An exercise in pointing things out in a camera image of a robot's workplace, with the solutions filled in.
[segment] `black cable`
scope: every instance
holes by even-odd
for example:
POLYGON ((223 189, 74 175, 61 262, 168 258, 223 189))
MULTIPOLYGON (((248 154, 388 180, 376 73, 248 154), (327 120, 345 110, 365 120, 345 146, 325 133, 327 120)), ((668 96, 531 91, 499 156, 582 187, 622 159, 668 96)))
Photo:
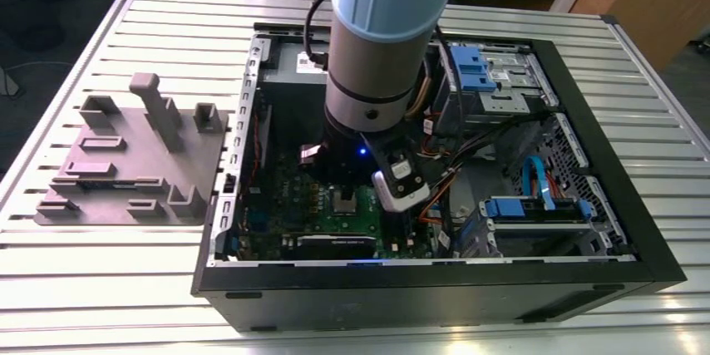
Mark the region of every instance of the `black cable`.
POLYGON ((308 60, 311 60, 316 65, 325 66, 327 64, 327 56, 323 53, 315 54, 311 49, 311 21, 312 16, 316 12, 316 10, 320 7, 320 4, 323 4, 324 0, 315 0, 311 5, 311 9, 308 10, 308 14, 305 15, 305 23, 303 24, 303 48, 305 50, 305 55, 308 56, 308 60))
POLYGON ((449 165, 461 161, 467 155, 473 155, 476 151, 489 145, 495 139, 515 126, 527 122, 541 121, 548 116, 548 111, 540 111, 533 114, 527 114, 525 116, 511 117, 508 120, 493 126, 488 131, 480 133, 463 143, 461 148, 449 158, 449 165))
POLYGON ((429 63, 429 59, 425 56, 425 53, 424 53, 424 59, 421 60, 421 64, 424 64, 424 76, 431 79, 431 63, 429 63))
POLYGON ((453 75, 453 86, 456 87, 456 102, 457 102, 457 128, 456 128, 456 142, 453 143, 453 149, 457 149, 461 145, 463 140, 463 124, 465 122, 463 116, 463 95, 461 95, 461 80, 460 76, 456 74, 456 69, 453 68, 453 54, 451 53, 451 48, 444 39, 444 34, 441 33, 441 28, 436 25, 433 28, 436 33, 436 39, 441 43, 443 54, 445 55, 445 63, 449 66, 451 74, 453 75))

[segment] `motherboard chip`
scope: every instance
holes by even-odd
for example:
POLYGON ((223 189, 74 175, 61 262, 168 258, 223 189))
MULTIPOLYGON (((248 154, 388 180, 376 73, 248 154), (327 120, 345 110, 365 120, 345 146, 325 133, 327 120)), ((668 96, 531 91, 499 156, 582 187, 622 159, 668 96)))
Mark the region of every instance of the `motherboard chip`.
POLYGON ((345 200, 343 199, 343 191, 331 191, 331 205, 333 215, 355 215, 357 213, 357 198, 355 195, 345 200))

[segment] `blue latch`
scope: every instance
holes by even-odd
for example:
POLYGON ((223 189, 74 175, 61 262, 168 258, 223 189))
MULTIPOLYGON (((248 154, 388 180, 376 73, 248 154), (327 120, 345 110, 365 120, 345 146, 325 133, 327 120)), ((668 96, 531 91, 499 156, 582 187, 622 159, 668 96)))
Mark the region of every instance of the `blue latch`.
POLYGON ((590 220, 594 216, 594 206, 586 200, 579 200, 576 206, 579 207, 584 220, 590 220))
POLYGON ((485 214, 496 216, 524 216, 523 203, 519 199, 492 199, 484 202, 485 214))
POLYGON ((452 46, 451 55, 461 81, 461 91, 493 91, 497 85, 488 79, 488 63, 477 47, 452 46))

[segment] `metal frame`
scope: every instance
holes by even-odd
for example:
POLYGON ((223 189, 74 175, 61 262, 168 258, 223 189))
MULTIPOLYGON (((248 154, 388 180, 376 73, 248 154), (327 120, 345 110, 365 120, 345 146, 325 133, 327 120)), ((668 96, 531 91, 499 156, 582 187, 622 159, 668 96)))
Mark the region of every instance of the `metal frame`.
MULTIPOLYGON (((555 42, 688 277, 658 295, 624 298, 562 323, 239 335, 207 301, 188 293, 201 227, 50 228, 25 219, 44 196, 36 191, 53 175, 40 167, 61 164, 66 149, 54 145, 76 138, 77 128, 62 125, 81 123, 72 107, 81 105, 85 91, 105 91, 124 102, 126 74, 157 71, 170 76, 161 86, 178 104, 236 106, 251 26, 299 23, 311 4, 130 0, 118 18, 125 2, 116 0, 0 183, 2 349, 100 352, 133 345, 145 354, 174 349, 276 353, 283 348, 305 354, 332 348, 417 355, 596 354, 619 348, 700 353, 710 346, 710 162, 688 124, 670 110, 672 95, 670 101, 659 95, 647 79, 652 70, 634 62, 642 57, 596 16, 448 6, 440 24, 448 33, 555 42)), ((329 4, 320 10, 313 22, 323 25, 329 4)), ((228 123, 233 128, 232 118, 228 123)))

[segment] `sticker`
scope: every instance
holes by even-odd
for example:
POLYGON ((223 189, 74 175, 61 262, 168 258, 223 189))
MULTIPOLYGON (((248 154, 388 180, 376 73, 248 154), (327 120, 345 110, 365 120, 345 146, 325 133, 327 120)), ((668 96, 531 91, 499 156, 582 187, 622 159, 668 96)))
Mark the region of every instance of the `sticker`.
POLYGON ((305 52, 299 53, 299 57, 296 59, 296 73, 297 74, 327 74, 327 71, 323 71, 320 68, 315 66, 315 63, 308 60, 308 55, 305 52))
POLYGON ((443 230, 439 232, 439 243, 441 243, 441 246, 445 247, 445 249, 448 249, 448 246, 451 244, 451 239, 448 238, 448 235, 444 233, 443 230))
POLYGON ((433 131, 433 121, 432 120, 424 120, 424 133, 427 135, 431 135, 432 131, 433 131))
POLYGON ((489 78, 493 79, 493 80, 499 80, 499 81, 508 81, 509 80, 508 74, 505 74, 504 72, 495 72, 495 71, 489 72, 489 78))

